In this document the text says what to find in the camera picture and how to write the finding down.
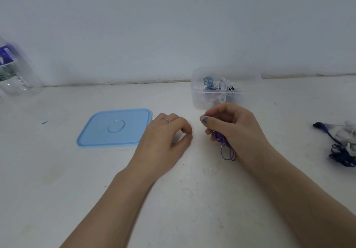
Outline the person's right hand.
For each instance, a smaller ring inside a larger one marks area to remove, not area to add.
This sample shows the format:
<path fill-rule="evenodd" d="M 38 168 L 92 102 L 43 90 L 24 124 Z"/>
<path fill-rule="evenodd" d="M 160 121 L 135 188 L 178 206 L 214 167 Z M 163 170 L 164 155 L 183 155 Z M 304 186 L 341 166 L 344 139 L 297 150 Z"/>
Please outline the person's right hand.
<path fill-rule="evenodd" d="M 222 103 L 207 110 L 203 116 L 232 116 L 236 132 L 219 132 L 223 134 L 235 150 L 238 160 L 249 171 L 265 167 L 278 159 L 278 152 L 268 142 L 254 114 L 236 104 Z"/>

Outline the person's left hand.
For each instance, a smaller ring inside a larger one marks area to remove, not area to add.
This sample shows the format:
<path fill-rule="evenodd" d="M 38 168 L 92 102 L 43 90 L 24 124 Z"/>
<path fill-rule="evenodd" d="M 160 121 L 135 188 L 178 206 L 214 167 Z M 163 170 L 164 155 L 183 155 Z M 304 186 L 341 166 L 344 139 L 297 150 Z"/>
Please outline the person's left hand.
<path fill-rule="evenodd" d="M 138 183 L 156 182 L 183 156 L 174 153 L 174 145 L 186 134 L 193 135 L 193 130 L 185 118 L 160 113 L 146 127 L 125 175 Z"/>

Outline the purple wired earphones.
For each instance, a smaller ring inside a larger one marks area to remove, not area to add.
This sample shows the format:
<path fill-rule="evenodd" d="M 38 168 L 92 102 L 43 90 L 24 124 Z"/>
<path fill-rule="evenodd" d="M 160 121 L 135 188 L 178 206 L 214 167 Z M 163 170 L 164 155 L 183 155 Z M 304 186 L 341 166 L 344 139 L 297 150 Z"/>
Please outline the purple wired earphones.
<path fill-rule="evenodd" d="M 226 161 L 235 161 L 237 158 L 236 152 L 229 144 L 227 138 L 223 134 L 217 131 L 213 132 L 213 136 L 215 140 L 221 144 L 220 146 L 221 157 Z"/>

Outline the person's left forearm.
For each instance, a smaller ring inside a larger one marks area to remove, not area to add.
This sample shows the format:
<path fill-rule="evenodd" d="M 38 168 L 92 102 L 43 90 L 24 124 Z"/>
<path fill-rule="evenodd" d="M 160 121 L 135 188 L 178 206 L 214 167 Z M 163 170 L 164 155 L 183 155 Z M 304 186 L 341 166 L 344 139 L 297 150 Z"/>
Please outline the person's left forearm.
<path fill-rule="evenodd" d="M 124 248 L 138 209 L 156 180 L 137 169 L 120 171 L 60 248 Z"/>

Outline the person's right forearm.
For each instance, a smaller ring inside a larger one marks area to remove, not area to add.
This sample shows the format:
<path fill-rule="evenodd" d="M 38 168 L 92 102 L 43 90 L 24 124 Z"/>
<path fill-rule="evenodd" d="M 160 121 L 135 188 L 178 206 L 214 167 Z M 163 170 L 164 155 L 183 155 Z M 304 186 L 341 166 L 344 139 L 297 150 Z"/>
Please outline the person's right forearm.
<path fill-rule="evenodd" d="M 356 248 L 356 215 L 270 145 L 239 152 L 303 248 Z"/>

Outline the clear plastic container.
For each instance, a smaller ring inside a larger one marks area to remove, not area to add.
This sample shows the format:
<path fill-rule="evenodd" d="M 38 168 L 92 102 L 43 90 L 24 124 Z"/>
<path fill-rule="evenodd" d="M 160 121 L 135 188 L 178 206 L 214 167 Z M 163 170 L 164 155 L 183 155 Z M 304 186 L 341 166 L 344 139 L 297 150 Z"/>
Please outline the clear plastic container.
<path fill-rule="evenodd" d="M 262 84 L 262 76 L 252 68 L 196 68 L 190 80 L 193 106 L 208 110 L 230 102 L 249 109 L 259 100 Z"/>

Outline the light blue plastic lid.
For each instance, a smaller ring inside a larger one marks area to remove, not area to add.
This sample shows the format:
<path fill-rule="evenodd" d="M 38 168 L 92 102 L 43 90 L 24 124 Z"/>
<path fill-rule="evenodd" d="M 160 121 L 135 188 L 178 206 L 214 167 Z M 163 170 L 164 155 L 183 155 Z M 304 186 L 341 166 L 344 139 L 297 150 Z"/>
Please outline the light blue plastic lid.
<path fill-rule="evenodd" d="M 77 138 L 80 147 L 134 146 L 152 120 L 149 109 L 100 111 L 87 121 Z"/>

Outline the clear plastic water bottle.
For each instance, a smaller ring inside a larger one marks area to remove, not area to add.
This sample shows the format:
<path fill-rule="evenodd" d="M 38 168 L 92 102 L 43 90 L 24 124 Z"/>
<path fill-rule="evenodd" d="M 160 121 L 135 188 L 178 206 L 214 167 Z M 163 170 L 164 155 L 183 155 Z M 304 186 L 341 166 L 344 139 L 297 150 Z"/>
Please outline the clear plastic water bottle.
<path fill-rule="evenodd" d="M 0 35 L 0 91 L 10 97 L 40 93 L 44 83 L 16 46 Z"/>

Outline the white wired earphones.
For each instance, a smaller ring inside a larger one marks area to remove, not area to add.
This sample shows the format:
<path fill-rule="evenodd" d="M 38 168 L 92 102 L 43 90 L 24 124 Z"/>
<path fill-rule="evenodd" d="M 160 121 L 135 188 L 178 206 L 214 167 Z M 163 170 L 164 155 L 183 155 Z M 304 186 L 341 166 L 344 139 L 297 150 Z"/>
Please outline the white wired earphones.
<path fill-rule="evenodd" d="M 233 83 L 230 83 L 227 79 L 222 78 L 219 80 L 219 90 L 221 92 L 219 96 L 219 103 L 225 103 L 225 102 L 234 102 L 235 99 L 235 93 L 229 93 L 226 91 L 226 88 L 229 86 L 233 86 Z"/>
<path fill-rule="evenodd" d="M 346 120 L 342 129 L 337 131 L 335 136 L 345 147 L 351 157 L 356 158 L 356 123 Z"/>

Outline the dark blue wired earphones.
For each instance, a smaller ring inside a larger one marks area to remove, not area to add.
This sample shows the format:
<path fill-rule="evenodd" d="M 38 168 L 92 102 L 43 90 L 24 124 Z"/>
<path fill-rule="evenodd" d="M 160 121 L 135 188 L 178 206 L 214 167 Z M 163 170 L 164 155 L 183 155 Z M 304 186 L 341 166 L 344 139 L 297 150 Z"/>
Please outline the dark blue wired earphones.
<path fill-rule="evenodd" d="M 329 154 L 329 157 L 332 160 L 345 167 L 356 167 L 356 157 L 352 156 L 346 147 L 331 135 L 326 124 L 316 122 L 313 124 L 313 127 L 326 133 L 335 142 L 335 144 L 332 145 L 331 153 Z"/>

